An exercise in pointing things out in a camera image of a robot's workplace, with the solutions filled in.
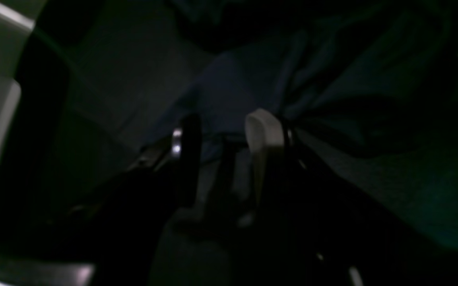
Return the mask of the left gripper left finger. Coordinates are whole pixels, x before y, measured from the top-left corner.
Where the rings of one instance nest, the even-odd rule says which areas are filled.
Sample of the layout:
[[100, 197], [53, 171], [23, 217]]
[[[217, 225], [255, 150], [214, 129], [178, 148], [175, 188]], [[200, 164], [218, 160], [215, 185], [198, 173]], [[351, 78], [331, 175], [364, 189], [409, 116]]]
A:
[[193, 207], [201, 149], [200, 116], [184, 116], [163, 138], [146, 145], [127, 168], [126, 206], [161, 215]]

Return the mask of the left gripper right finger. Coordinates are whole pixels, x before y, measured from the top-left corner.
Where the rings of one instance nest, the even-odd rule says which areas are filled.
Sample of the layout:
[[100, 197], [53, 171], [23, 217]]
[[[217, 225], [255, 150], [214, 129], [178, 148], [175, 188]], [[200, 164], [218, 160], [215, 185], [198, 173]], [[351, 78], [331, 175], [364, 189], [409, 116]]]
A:
[[291, 173], [298, 139], [291, 123], [265, 109], [245, 118], [245, 136], [252, 158], [253, 190], [258, 209], [278, 207], [291, 197]]

